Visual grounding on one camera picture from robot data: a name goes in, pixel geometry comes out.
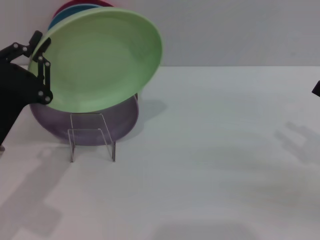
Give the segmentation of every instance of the green plate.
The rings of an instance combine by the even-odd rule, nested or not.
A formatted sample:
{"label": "green plate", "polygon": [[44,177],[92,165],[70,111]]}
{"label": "green plate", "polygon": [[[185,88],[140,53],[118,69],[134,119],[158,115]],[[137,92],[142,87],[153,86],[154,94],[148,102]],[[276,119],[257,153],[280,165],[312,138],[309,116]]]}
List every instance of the green plate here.
{"label": "green plate", "polygon": [[[51,62],[49,107],[71,113],[109,108],[138,93],[162,58],[156,27],[135,12],[98,7],[76,13],[51,28],[43,54]],[[29,71],[38,74],[31,61]]]}

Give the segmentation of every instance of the white table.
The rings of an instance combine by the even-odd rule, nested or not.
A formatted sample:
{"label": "white table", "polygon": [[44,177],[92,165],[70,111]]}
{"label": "white table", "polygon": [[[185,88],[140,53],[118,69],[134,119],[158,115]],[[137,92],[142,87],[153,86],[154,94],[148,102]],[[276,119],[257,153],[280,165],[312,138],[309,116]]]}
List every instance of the white table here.
{"label": "white table", "polygon": [[0,158],[1,240],[315,240],[320,67],[162,67],[134,130],[70,149],[26,107]]}

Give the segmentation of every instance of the white wall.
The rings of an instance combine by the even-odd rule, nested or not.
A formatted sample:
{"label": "white wall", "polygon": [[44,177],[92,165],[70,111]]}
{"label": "white wall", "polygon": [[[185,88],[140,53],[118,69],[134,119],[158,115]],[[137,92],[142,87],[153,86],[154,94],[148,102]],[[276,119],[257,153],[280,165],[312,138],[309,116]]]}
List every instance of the white wall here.
{"label": "white wall", "polygon": [[[0,48],[46,31],[66,0],[2,0]],[[155,22],[165,66],[320,65],[319,0],[111,0]]]}

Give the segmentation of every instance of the clear acrylic plate stand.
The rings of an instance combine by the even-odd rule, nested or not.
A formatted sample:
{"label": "clear acrylic plate stand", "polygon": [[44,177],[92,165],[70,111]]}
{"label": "clear acrylic plate stand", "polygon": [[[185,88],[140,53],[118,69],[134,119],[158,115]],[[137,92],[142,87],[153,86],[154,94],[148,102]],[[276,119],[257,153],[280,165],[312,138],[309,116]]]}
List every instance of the clear acrylic plate stand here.
{"label": "clear acrylic plate stand", "polygon": [[[110,139],[110,146],[111,146],[111,151],[110,148],[108,146],[107,140],[105,138],[104,132],[101,128],[74,128],[74,122],[73,122],[73,118],[75,117],[83,117],[83,116],[87,116],[87,117],[97,117],[97,118],[101,118],[102,119],[102,127],[105,127],[105,130],[107,132],[107,135]],[[70,145],[70,151],[71,151],[71,163],[73,163],[75,161],[75,148],[76,148],[76,141],[75,141],[75,132],[87,132],[87,131],[96,131],[99,132],[102,135],[104,144],[106,146],[106,149],[108,151],[108,153],[111,156],[111,159],[113,162],[116,161],[116,142],[112,140],[105,117],[103,116],[102,113],[71,113],[70,114],[70,121],[71,121],[71,128],[68,129],[68,137],[69,137],[69,145]]]}

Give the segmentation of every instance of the stack of plates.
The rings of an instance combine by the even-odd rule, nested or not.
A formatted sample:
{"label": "stack of plates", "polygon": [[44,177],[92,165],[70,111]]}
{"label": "stack of plates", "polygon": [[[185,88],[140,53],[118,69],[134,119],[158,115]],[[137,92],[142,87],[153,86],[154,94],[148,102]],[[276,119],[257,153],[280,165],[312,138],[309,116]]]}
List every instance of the stack of plates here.
{"label": "stack of plates", "polygon": [[[63,141],[69,140],[71,113],[101,113],[113,141],[135,126],[136,93],[150,81],[162,58],[155,26],[143,16],[100,0],[73,0],[54,15],[48,33],[34,52],[51,38],[43,54],[51,62],[49,105],[32,104],[36,120]],[[29,71],[38,74],[31,61]],[[76,114],[74,129],[101,129],[110,143],[100,114]],[[99,131],[74,131],[75,143],[104,145]]]}

